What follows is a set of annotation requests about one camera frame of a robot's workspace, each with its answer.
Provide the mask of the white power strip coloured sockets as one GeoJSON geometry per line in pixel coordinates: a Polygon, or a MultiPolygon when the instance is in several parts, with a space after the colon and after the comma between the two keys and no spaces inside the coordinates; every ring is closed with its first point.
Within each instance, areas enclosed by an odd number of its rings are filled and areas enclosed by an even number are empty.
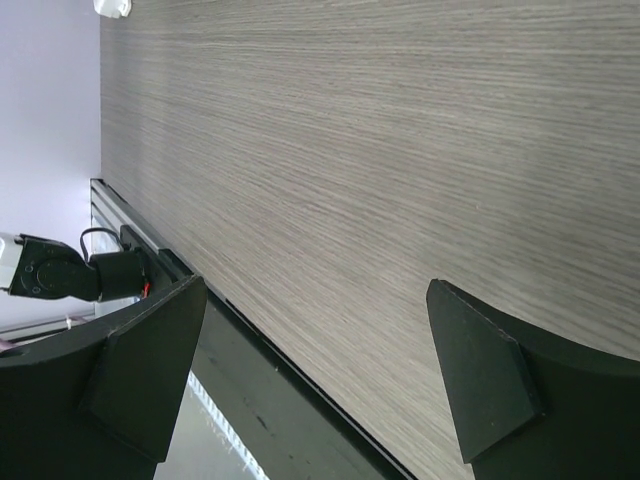
{"type": "Polygon", "coordinates": [[[132,0],[94,0],[95,12],[109,19],[120,19],[129,16],[132,9],[132,0]]]}

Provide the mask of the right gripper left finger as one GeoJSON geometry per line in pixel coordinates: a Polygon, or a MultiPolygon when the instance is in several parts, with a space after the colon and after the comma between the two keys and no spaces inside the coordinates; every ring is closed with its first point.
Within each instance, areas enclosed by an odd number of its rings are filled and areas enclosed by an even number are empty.
{"type": "Polygon", "coordinates": [[[1,354],[4,479],[151,479],[207,304],[199,276],[1,354]]]}

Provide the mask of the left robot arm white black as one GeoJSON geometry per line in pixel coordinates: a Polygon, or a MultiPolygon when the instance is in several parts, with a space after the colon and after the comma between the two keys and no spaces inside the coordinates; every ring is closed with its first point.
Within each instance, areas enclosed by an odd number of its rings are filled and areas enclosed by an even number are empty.
{"type": "Polygon", "coordinates": [[[105,302],[145,297],[150,280],[141,250],[123,243],[115,252],[90,255],[85,245],[76,251],[51,239],[3,233],[1,290],[41,300],[105,302]]]}

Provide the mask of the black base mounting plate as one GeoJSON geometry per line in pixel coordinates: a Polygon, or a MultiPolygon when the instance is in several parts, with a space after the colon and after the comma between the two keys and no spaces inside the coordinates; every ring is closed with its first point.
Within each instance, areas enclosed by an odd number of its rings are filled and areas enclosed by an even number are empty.
{"type": "Polygon", "coordinates": [[[267,478],[412,478],[233,303],[207,294],[190,383],[229,421],[267,478]]]}

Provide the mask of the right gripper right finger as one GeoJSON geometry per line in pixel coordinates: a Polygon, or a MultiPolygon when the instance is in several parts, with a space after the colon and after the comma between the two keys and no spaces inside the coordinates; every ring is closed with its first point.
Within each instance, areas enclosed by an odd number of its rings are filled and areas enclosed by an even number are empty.
{"type": "Polygon", "coordinates": [[[426,305],[464,463],[477,479],[636,479],[639,364],[434,279],[426,305]]]}

